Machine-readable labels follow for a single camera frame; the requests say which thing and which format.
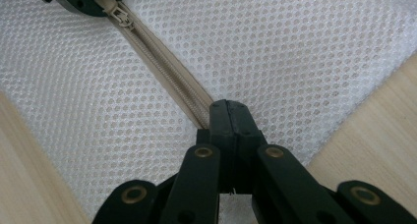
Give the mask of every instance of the zipper teeth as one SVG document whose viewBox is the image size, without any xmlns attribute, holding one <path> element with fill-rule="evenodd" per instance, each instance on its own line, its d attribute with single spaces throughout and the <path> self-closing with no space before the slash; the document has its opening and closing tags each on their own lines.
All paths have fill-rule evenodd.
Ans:
<svg viewBox="0 0 417 224">
<path fill-rule="evenodd" d="M 212 103 L 212 99 L 203 90 L 203 88 L 192 78 L 185 67 L 178 66 L 180 64 L 177 61 L 175 66 L 168 57 L 163 53 L 161 47 L 149 36 L 149 31 L 144 30 L 144 26 L 138 24 L 139 20 L 136 19 L 134 14 L 122 3 L 118 4 L 118 11 L 125 12 L 127 17 L 125 20 L 117 19 L 116 16 L 110 16 L 111 21 L 119 29 L 122 30 L 125 37 L 128 38 L 134 49 L 142 52 L 143 56 L 148 59 L 150 65 L 149 69 L 155 74 L 155 70 L 158 70 L 163 75 L 164 80 L 168 84 L 164 84 L 163 80 L 160 81 L 162 85 L 171 94 L 173 99 L 178 103 L 181 109 L 187 114 L 187 116 L 193 121 L 198 128 L 207 128 L 209 126 L 209 105 Z M 180 70 L 181 68 L 184 74 L 186 71 L 187 77 L 183 76 Z"/>
</svg>

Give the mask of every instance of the zipper slider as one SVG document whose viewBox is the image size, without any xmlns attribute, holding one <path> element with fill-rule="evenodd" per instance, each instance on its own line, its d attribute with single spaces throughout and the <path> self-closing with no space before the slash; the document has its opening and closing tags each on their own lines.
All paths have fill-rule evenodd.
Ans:
<svg viewBox="0 0 417 224">
<path fill-rule="evenodd" d="M 133 22 L 129 19 L 128 13 L 122 10 L 120 7 L 116 7 L 110 16 L 119 22 L 119 26 L 122 28 L 133 29 Z"/>
</svg>

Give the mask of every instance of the metal rivet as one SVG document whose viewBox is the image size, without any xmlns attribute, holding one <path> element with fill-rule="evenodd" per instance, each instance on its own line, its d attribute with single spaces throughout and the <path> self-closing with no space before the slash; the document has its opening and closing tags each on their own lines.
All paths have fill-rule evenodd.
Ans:
<svg viewBox="0 0 417 224">
<path fill-rule="evenodd" d="M 356 199 L 368 205 L 378 205 L 381 203 L 381 198 L 367 188 L 353 187 L 350 189 L 350 192 Z"/>
<path fill-rule="evenodd" d="M 265 152 L 269 157 L 282 157 L 284 155 L 284 152 L 276 147 L 269 147 L 265 150 Z"/>
<path fill-rule="evenodd" d="M 194 151 L 194 154 L 198 157 L 210 157 L 212 155 L 212 151 L 207 147 L 200 147 Z"/>
<path fill-rule="evenodd" d="M 147 196 L 147 193 L 147 189 L 143 186 L 130 187 L 122 193 L 122 201 L 127 204 L 133 204 L 142 201 Z"/>
</svg>

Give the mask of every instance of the light wood grain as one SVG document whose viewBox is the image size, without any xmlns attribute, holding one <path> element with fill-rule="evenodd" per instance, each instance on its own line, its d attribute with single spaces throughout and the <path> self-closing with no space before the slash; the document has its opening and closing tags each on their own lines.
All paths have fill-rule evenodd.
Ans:
<svg viewBox="0 0 417 224">
<path fill-rule="evenodd" d="M 361 180 L 417 216 L 417 55 L 342 124 L 308 170 L 331 189 Z"/>
<path fill-rule="evenodd" d="M 0 223 L 88 223 L 84 212 L 0 92 Z"/>
</svg>

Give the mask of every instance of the white mesh fabric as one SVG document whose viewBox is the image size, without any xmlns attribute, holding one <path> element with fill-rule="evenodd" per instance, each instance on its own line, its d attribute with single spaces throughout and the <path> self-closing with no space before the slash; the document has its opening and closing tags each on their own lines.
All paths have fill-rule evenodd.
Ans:
<svg viewBox="0 0 417 224">
<path fill-rule="evenodd" d="M 417 0 L 125 0 L 214 98 L 308 163 L 416 49 Z M 196 130 L 105 19 L 0 0 L 0 89 L 92 218 L 123 181 L 174 174 Z M 223 196 L 222 223 L 254 220 Z"/>
</svg>

